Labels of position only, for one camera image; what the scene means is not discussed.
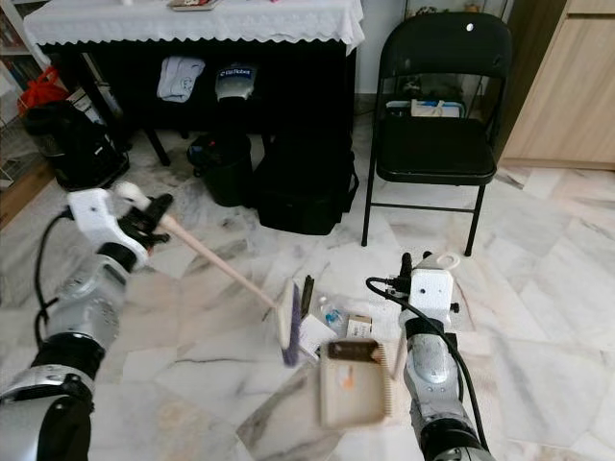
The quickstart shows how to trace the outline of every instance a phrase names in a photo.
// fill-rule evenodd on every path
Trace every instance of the marble floor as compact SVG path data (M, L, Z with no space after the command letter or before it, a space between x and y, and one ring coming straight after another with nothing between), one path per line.
M170 192L199 239L271 296L287 277L319 291L373 300L369 276L398 270L401 254L464 247L469 216L375 208L359 245L370 119L357 119L361 187L326 237L258 224L254 210L215 205L185 160L189 140L161 133L161 167L135 136L126 179ZM254 142L254 162L262 155ZM376 182L378 200L470 205L475 189ZM32 278L45 224L65 204L49 184L0 234L0 379L35 354ZM50 296L92 249L72 223L50 238ZM454 270L459 347L477 387L498 461L615 460L615 174L501 168L487 188L474 255ZM421 460L403 387L394 414L348 431L318 424L318 369L286 369L264 308L203 259L171 241L134 274L97 378L90 459L159 461Z

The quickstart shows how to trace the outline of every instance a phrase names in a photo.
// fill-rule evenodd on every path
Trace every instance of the white tablecloth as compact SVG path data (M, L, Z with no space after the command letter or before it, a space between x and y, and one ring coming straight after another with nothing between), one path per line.
M112 40L339 40L350 53L364 39L360 0L223 0L211 12L174 12L168 0L51 0L26 16L39 45Z

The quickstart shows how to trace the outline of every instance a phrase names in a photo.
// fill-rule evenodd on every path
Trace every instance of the small box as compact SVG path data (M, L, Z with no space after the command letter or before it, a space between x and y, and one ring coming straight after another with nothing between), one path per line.
M353 314L348 319L347 338L371 338L372 319L364 315Z

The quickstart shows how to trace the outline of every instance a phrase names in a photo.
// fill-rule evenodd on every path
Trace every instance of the chair seat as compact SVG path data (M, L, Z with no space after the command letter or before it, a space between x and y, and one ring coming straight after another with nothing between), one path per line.
M482 185L496 173L478 120L387 115L379 140L377 171L386 181Z

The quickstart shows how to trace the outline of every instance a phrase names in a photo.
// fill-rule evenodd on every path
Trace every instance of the wooden cabinet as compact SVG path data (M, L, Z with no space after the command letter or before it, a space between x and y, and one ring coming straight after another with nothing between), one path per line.
M504 116L503 162L615 169L615 1L563 7L520 111Z

